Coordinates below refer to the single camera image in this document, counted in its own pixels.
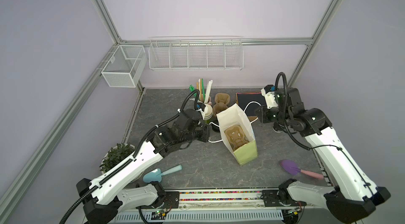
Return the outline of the potted green plant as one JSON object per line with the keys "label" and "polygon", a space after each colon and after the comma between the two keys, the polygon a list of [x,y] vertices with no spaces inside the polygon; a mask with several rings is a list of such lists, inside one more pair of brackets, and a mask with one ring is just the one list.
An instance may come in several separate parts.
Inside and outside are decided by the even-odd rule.
{"label": "potted green plant", "polygon": [[131,144],[118,143],[115,147],[111,148],[105,157],[102,159],[100,171],[102,174],[108,172],[116,165],[118,165],[127,156],[135,151],[135,147]]}

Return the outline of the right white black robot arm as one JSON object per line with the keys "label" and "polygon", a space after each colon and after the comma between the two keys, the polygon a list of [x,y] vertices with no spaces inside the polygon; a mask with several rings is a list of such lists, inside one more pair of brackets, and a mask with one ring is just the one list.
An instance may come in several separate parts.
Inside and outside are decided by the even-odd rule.
{"label": "right white black robot arm", "polygon": [[389,190],[377,186],[355,162],[325,113],[304,107],[298,89],[287,86],[285,73],[278,73],[275,84],[262,89],[262,96],[266,104],[255,110],[259,121],[272,123],[274,131],[286,133],[300,148],[316,153],[326,169],[323,179],[334,179],[327,187],[289,179],[278,187],[278,203],[318,206],[341,223],[351,224],[367,218],[391,198]]}

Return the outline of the teal plastic scoop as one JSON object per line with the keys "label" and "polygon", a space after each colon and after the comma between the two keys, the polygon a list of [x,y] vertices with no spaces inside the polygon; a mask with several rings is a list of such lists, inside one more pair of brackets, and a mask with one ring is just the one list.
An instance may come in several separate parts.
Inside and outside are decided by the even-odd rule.
{"label": "teal plastic scoop", "polygon": [[182,165],[177,165],[166,171],[161,171],[160,169],[155,169],[144,175],[143,182],[145,182],[147,184],[152,183],[152,182],[161,182],[163,176],[169,175],[169,174],[181,171],[181,170],[182,170]]}

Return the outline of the purple pink spatula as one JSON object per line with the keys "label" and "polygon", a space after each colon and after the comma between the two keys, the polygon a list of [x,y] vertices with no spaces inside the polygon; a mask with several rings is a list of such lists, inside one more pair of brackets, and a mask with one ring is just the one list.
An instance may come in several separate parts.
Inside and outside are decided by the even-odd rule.
{"label": "purple pink spatula", "polygon": [[286,172],[288,172],[291,175],[297,175],[297,174],[301,173],[301,174],[304,174],[304,175],[307,175],[309,177],[316,178],[319,180],[324,179],[324,175],[322,175],[322,174],[300,169],[298,167],[298,165],[292,160],[284,159],[284,160],[279,161],[279,164]]}

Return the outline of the cardboard box of napkins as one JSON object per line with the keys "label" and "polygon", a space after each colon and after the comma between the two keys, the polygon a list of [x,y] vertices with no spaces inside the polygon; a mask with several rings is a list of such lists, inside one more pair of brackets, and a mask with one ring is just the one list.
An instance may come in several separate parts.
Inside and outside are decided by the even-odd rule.
{"label": "cardboard box of napkins", "polygon": [[255,110],[260,106],[266,106],[265,97],[261,92],[236,93],[236,103],[251,122],[257,119]]}

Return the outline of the brown pulp cup carriers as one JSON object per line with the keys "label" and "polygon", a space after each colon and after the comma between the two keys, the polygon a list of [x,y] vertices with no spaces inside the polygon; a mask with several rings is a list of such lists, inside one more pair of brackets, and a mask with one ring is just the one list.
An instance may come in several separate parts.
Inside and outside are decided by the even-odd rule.
{"label": "brown pulp cup carriers", "polygon": [[228,109],[231,97],[227,93],[217,93],[214,98],[215,104],[213,106],[213,115],[217,116],[222,111]]}

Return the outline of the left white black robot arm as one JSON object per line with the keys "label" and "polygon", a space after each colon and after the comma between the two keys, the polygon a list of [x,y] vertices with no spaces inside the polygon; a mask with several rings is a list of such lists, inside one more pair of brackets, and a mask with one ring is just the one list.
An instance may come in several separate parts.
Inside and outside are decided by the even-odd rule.
{"label": "left white black robot arm", "polygon": [[204,122],[204,104],[194,100],[193,108],[185,108],[199,90],[191,91],[175,116],[156,124],[140,140],[135,151],[105,174],[77,183],[80,198],[67,210],[64,224],[79,205],[83,205],[89,224],[107,224],[124,208],[159,207],[166,195],[158,182],[124,192],[124,188],[143,172],[169,154],[188,148],[193,141],[208,142],[209,129]]}

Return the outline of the stack of paper cups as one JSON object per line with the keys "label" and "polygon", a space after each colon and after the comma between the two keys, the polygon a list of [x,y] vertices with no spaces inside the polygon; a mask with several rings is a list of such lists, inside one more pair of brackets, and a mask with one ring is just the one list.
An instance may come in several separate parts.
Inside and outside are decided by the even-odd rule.
{"label": "stack of paper cups", "polygon": [[204,121],[209,121],[213,117],[213,108],[209,104],[205,104],[202,111],[202,118]]}

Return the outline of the brown wrapped straw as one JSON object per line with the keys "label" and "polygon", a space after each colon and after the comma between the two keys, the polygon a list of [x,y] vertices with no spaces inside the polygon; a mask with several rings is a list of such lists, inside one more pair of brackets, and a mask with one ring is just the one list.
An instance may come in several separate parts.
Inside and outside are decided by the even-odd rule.
{"label": "brown wrapped straw", "polygon": [[201,100],[201,79],[198,80],[196,84],[197,90],[198,90],[198,99]]}

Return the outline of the pink straw holder cup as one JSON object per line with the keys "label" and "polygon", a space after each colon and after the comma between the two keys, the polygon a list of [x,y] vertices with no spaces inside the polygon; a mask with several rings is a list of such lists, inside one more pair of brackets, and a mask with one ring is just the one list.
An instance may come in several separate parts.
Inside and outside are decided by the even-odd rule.
{"label": "pink straw holder cup", "polygon": [[202,101],[198,101],[199,103],[204,103],[204,104],[209,104],[209,105],[212,105],[212,99],[211,99],[211,97],[209,96],[208,97],[208,100],[207,100],[207,102],[205,101],[205,100],[202,100]]}

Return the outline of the single brown pulp cup carrier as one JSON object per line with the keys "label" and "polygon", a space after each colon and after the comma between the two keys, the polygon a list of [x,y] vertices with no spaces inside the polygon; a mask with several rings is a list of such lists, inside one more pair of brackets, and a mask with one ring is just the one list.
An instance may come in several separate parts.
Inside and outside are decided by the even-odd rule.
{"label": "single brown pulp cup carrier", "polygon": [[226,129],[225,135],[233,151],[249,143],[242,127],[239,125],[234,125]]}

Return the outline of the white green paper bag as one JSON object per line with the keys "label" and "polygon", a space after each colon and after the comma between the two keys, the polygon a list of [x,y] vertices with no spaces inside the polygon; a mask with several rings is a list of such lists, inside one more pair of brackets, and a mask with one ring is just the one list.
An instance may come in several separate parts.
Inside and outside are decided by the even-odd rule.
{"label": "white green paper bag", "polygon": [[219,129],[222,143],[240,166],[258,157],[252,122],[238,104],[220,112],[217,115],[217,120],[217,123],[211,122],[210,125]]}

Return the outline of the white wrapped straw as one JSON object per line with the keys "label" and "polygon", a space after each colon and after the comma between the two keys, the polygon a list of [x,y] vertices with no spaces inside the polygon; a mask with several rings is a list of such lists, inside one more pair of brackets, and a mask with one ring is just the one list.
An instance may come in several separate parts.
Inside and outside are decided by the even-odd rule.
{"label": "white wrapped straw", "polygon": [[210,94],[211,94],[212,84],[213,84],[213,80],[210,80],[210,81],[208,82],[208,86],[207,86],[207,88],[206,88],[206,93],[205,93],[205,101],[206,101],[206,102],[207,102],[207,100],[208,100],[208,97],[209,97]]}

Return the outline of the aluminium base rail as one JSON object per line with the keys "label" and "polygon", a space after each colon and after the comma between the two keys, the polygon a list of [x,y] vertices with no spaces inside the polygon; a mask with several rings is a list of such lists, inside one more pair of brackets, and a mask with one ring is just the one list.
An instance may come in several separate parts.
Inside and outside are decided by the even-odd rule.
{"label": "aluminium base rail", "polygon": [[172,189],[165,190],[158,206],[143,206],[148,211],[226,211],[320,208],[309,201],[280,201],[278,188]]}

